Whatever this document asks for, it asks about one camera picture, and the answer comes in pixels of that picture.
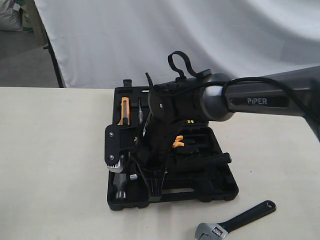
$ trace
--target table surface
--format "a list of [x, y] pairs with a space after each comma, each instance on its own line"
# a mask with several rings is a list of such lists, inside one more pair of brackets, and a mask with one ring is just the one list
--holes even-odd
[[104, 130], [113, 90], [0, 88], [1, 240], [193, 240], [272, 200], [276, 212], [229, 240], [320, 236], [320, 148], [302, 118], [237, 113], [213, 122], [239, 187], [233, 201], [155, 203], [111, 211]]

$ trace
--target wrench head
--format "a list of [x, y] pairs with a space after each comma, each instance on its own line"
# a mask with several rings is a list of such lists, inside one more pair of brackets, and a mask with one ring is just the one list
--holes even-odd
[[228, 232], [216, 223], [200, 223], [195, 230], [195, 240], [223, 240]]

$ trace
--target white backdrop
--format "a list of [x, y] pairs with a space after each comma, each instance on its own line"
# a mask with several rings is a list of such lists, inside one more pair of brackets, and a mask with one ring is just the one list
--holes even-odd
[[195, 71], [253, 77], [320, 63], [318, 0], [35, 0], [67, 87], [145, 86]]

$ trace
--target black handle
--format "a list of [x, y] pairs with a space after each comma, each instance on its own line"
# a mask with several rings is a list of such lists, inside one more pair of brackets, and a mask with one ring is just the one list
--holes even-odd
[[268, 214], [273, 213], [277, 209], [276, 204], [273, 201], [267, 200], [264, 201], [257, 206], [241, 213], [240, 215], [230, 219], [229, 221], [225, 221], [219, 223], [221, 227], [223, 227], [228, 233], [241, 228], [249, 223], [254, 222]]

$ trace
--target black tool case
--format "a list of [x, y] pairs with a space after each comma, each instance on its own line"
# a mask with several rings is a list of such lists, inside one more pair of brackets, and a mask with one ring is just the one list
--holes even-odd
[[[131, 124], [127, 127], [137, 128], [139, 98], [144, 118], [147, 118], [149, 114], [149, 87], [132, 87], [131, 80], [124, 80], [123, 85], [114, 91], [112, 124], [117, 125], [120, 121], [121, 100], [122, 97], [128, 97]], [[233, 200], [239, 189], [228, 166], [231, 158], [229, 153], [222, 152], [212, 129], [208, 127], [208, 122], [187, 120], [180, 135], [191, 144], [171, 149], [162, 185], [162, 197], [157, 202]], [[137, 169], [136, 164], [131, 162], [126, 167], [126, 172], [128, 175], [138, 174], [139, 176]], [[128, 180], [125, 188], [126, 200], [116, 199], [117, 188], [113, 184], [114, 176], [115, 173], [109, 171], [107, 203], [111, 210], [145, 208], [150, 203], [155, 203], [149, 200], [148, 188], [142, 176], [139, 176], [137, 180]]]

